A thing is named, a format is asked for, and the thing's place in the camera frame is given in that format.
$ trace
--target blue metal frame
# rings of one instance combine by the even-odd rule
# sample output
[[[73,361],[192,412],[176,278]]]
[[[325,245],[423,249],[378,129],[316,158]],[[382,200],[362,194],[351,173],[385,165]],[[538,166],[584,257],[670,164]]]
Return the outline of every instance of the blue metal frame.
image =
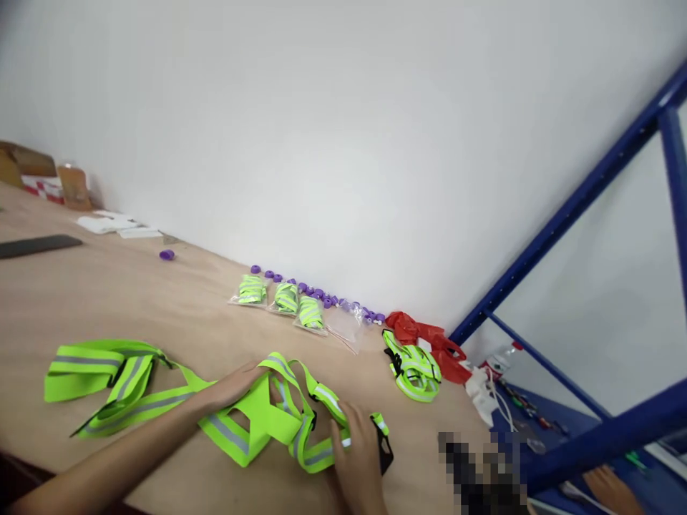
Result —
[[[613,418],[558,367],[494,311],[520,284],[553,245],[580,218],[603,190],[620,174],[639,150],[660,131],[671,192],[683,297],[687,310],[687,154],[677,106],[687,98],[687,61],[611,147],[563,206],[492,286],[450,339],[462,345],[486,319],[491,319],[548,372],[577,396],[602,423],[544,456],[538,456],[525,471],[528,493],[536,494],[574,475],[592,469],[628,451],[687,427],[687,379]]]
[[[564,385],[570,392],[580,399],[591,411],[596,413],[596,416],[598,416],[601,420],[610,420],[613,418],[613,416],[608,413],[603,406],[601,406],[598,402],[596,402],[594,399],[592,399],[588,393],[586,393],[583,389],[581,389],[578,385],[575,384],[575,382],[570,379],[567,375],[565,375],[561,370],[558,369],[553,363],[551,363],[546,356],[541,354],[537,349],[532,347],[522,336],[517,334],[513,329],[508,327],[506,323],[498,318],[494,313],[492,313],[489,310],[484,310],[484,314],[487,315],[489,318],[492,319],[492,321],[498,325],[501,329],[503,329],[503,332],[506,333],[508,336],[510,336],[513,340],[517,341],[522,345],[522,347],[530,353],[530,355],[546,370],[548,370],[552,376],[554,376],[556,379],[561,382],[561,384]]]

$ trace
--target purple plastic cap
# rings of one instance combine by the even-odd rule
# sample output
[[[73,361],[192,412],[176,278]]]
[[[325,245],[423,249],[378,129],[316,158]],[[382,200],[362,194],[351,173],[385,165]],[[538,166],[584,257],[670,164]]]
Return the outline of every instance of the purple plastic cap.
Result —
[[[174,250],[165,249],[160,253],[160,257],[165,261],[171,261],[174,259]]]

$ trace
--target black phone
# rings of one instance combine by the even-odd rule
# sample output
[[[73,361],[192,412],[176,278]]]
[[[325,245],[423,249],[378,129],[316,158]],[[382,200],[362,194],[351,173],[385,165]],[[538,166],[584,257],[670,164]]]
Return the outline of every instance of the black phone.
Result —
[[[76,247],[83,242],[69,235],[52,235],[29,240],[17,240],[0,243],[0,259],[17,258],[23,255]]]

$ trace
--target human hand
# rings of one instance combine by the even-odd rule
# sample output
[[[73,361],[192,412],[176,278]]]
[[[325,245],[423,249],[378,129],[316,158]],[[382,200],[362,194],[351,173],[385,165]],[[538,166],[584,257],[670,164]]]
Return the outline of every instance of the human hand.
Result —
[[[268,372],[268,368],[258,367],[259,363],[259,360],[246,363],[217,383],[201,390],[195,397],[203,403],[208,413],[214,413],[234,404],[245,395],[261,375]]]
[[[360,408],[339,401],[351,431],[351,445],[344,449],[336,421],[331,421],[334,468],[343,498],[354,515],[385,515],[381,492],[377,430]]]

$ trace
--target plywood table surface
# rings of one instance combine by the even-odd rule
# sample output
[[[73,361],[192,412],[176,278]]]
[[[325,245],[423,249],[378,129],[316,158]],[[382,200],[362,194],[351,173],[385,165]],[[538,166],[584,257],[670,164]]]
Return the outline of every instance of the plywood table surface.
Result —
[[[163,262],[157,256],[162,238],[93,235],[74,223],[78,213],[3,184],[0,205],[0,241],[57,233],[84,241],[81,247],[0,260],[2,451],[60,472],[123,434],[69,438],[107,392],[43,402],[43,377],[60,345],[143,340],[208,380],[276,350],[303,361],[339,397],[383,413],[396,457],[384,477],[391,513],[454,512],[437,434],[459,432],[478,451],[489,440],[487,429],[461,386],[444,381],[431,404],[403,395],[377,326],[354,355],[333,336],[293,327],[290,318],[227,305],[245,266],[183,242],[170,246],[177,259]],[[179,371],[159,368],[152,390],[182,384]],[[321,422],[311,443],[327,437],[326,410],[314,408]],[[151,514],[333,512],[323,475],[303,471],[285,446],[270,442],[242,469],[200,431],[127,502]]]

